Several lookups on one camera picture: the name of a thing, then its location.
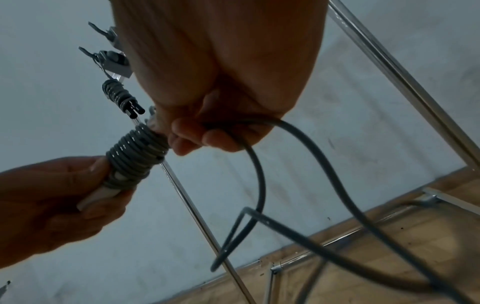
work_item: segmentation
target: metal frame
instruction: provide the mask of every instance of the metal frame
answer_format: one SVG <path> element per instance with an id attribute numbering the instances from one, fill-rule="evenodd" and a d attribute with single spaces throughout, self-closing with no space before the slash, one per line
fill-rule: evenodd
<path id="1" fill-rule="evenodd" d="M 394 84 L 397 89 L 406 97 L 406 99 L 420 112 L 425 120 L 443 137 L 443 139 L 452 147 L 459 157 L 472 170 L 480 170 L 480 148 L 472 139 L 456 124 L 456 122 L 443 110 L 443 108 L 428 94 L 428 92 L 406 71 L 406 69 L 381 45 L 381 43 L 370 33 L 370 31 L 346 8 L 340 0 L 329 0 L 328 15 L 341 27 L 341 29 L 355 42 L 355 44 L 365 53 L 365 55 L 383 72 L 383 74 Z M 210 244 L 216 255 L 220 251 L 220 246 L 209 227 L 203 220 L 198 209 L 188 196 L 186 190 L 175 176 L 173 170 L 168 163 L 163 163 L 163 170 L 176 189 L 178 195 L 192 215 L 195 223 L 202 231 L 204 237 Z M 436 196 L 438 199 L 451 203 L 467 211 L 480 215 L 480 208 L 473 206 L 467 202 L 441 193 L 437 190 L 425 188 L 424 192 L 427 196 Z M 381 221 L 397 218 L 405 214 L 411 207 L 406 207 L 400 211 L 396 211 Z M 362 228 L 353 229 L 329 242 L 324 246 L 333 244 L 345 237 L 349 237 Z M 312 253 L 304 253 L 291 260 L 283 262 L 272 267 L 268 276 L 268 282 L 265 291 L 264 304 L 271 301 L 271 293 L 275 275 L 303 263 L 314 255 Z M 255 304 L 252 295 L 245 287 L 242 279 L 235 271 L 234 267 L 227 260 L 224 268 L 233 281 L 244 299 L 248 304 Z"/>

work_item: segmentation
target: metal bar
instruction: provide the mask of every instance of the metal bar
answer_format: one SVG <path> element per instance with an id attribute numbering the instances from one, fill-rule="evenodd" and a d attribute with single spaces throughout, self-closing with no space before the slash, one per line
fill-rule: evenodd
<path id="1" fill-rule="evenodd" d="M 274 287 L 275 272 L 268 270 L 268 278 L 265 287 L 265 294 L 263 295 L 263 304 L 270 304 L 272 302 L 272 290 Z"/>
<path id="2" fill-rule="evenodd" d="M 433 195 L 433 194 L 424 194 L 422 196 L 420 196 L 418 198 L 418 200 L 422 200 L 422 201 L 426 201 L 426 200 L 430 200 L 432 198 L 435 198 L 436 195 Z M 399 216 L 405 214 L 406 212 L 410 211 L 410 210 L 413 210 L 415 209 L 414 206 L 405 206 L 403 208 L 401 208 L 400 210 L 397 210 L 397 211 L 394 211 L 390 214 L 387 214 L 386 216 L 382 217 L 381 219 L 377 220 L 375 223 L 382 223 L 382 222 L 385 222 L 387 220 L 391 220 L 391 219 L 394 219 L 394 218 L 398 218 Z M 349 231 L 347 231 L 346 233 L 343 233 L 333 239 L 330 239 L 324 243 L 322 243 L 322 246 L 329 246 L 329 245 L 332 245 L 346 237 L 350 237 L 354 234 L 357 234 L 358 232 L 360 231 L 363 231 L 364 230 L 364 227 L 363 226 L 359 226 L 357 228 L 354 228 L 354 229 L 351 229 Z M 308 251 L 308 252 L 305 252 L 299 256 L 296 256 L 294 258 L 291 258 L 283 263 L 280 263 L 278 264 L 277 266 L 275 267 L 272 267 L 272 271 L 274 273 L 279 273 L 281 271 L 284 271 L 284 270 L 287 270 L 289 268 L 292 268 L 298 264 L 301 264 L 303 262 L 306 262 L 308 260 L 310 260 L 311 258 L 313 258 L 315 256 L 315 254 L 311 251 Z"/>
<path id="3" fill-rule="evenodd" d="M 444 202 L 450 203 L 452 205 L 455 205 L 463 210 L 475 213 L 476 215 L 480 215 L 480 207 L 475 206 L 473 204 L 470 204 L 468 202 L 465 202 L 464 200 L 461 200 L 459 198 L 456 198 L 454 196 L 448 195 L 446 193 L 443 193 L 439 190 L 432 189 L 432 188 L 424 188 L 422 189 L 424 193 L 430 194 L 438 198 L 439 200 L 442 200 Z"/>
<path id="4" fill-rule="evenodd" d="M 112 77 L 117 79 L 120 82 L 123 82 L 124 79 L 125 79 L 125 77 L 120 76 L 118 74 L 113 74 Z M 138 119 L 132 119 L 132 122 L 135 125 L 138 125 L 140 123 L 140 121 Z M 192 216 L 192 218 L 194 219 L 196 225 L 198 226 L 198 228 L 202 232 L 203 236 L 205 237 L 205 239 L 209 243 L 210 247 L 212 248 L 213 252 L 215 253 L 215 256 L 218 256 L 218 254 L 221 250 L 221 247 L 220 247 L 219 243 L 217 242 L 217 240 L 215 239 L 214 234 L 212 233 L 212 231 L 208 227 L 207 223 L 204 221 L 204 219 L 203 219 L 202 215 L 200 214 L 199 210 L 197 209 L 197 207 L 192 202 L 192 199 L 188 195 L 187 191 L 182 186 L 179 179 L 177 178 L 174 171 L 172 170 L 172 168 L 170 167 L 170 165 L 167 163 L 166 160 L 164 160 L 163 163 L 160 164 L 160 165 L 161 165 L 163 171 L 165 172 L 166 176 L 168 177 L 170 183 L 175 188 L 175 191 L 180 196 L 180 199 L 184 203 L 185 207 L 188 209 L 188 211 L 189 211 L 190 215 Z M 230 261 L 228 259 L 226 259 L 225 262 L 223 263 L 223 267 L 225 268 L 225 271 L 232 277 L 233 283 L 237 286 L 240 293 L 245 298 L 246 302 L 248 304 L 256 304 L 254 298 L 252 297 L 249 290 L 245 286 L 244 282 L 240 278 L 239 274 L 236 272 L 235 268 L 233 267 L 233 265 L 230 263 Z"/>
<path id="5" fill-rule="evenodd" d="M 328 15 L 410 101 L 459 157 L 468 166 L 479 171 L 480 148 L 340 0 L 329 0 Z"/>

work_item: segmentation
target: gray connector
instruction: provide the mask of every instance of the gray connector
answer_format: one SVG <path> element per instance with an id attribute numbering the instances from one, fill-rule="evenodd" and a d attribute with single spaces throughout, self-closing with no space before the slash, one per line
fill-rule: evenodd
<path id="1" fill-rule="evenodd" d="M 110 27 L 107 33 L 109 34 L 108 41 L 110 42 L 111 46 L 123 52 L 122 45 L 120 44 L 119 36 L 116 33 L 115 27 Z"/>
<path id="2" fill-rule="evenodd" d="M 130 64 L 125 55 L 114 51 L 100 51 L 98 53 L 99 64 L 106 70 L 123 77 L 130 78 L 133 74 Z"/>

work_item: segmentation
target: skin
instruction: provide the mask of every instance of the skin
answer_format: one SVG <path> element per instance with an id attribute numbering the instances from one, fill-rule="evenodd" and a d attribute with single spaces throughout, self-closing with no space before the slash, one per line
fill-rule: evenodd
<path id="1" fill-rule="evenodd" d="M 76 208 L 109 171 L 104 157 L 69 157 L 0 173 L 0 268 L 92 237 L 121 217 L 133 191 Z"/>
<path id="2" fill-rule="evenodd" d="M 281 118 L 310 77 L 326 0 L 111 0 L 123 49 L 153 99 L 152 126 L 176 154 L 201 146 L 235 152 L 226 132 L 203 123 Z M 236 125 L 249 144 L 271 127 Z"/>

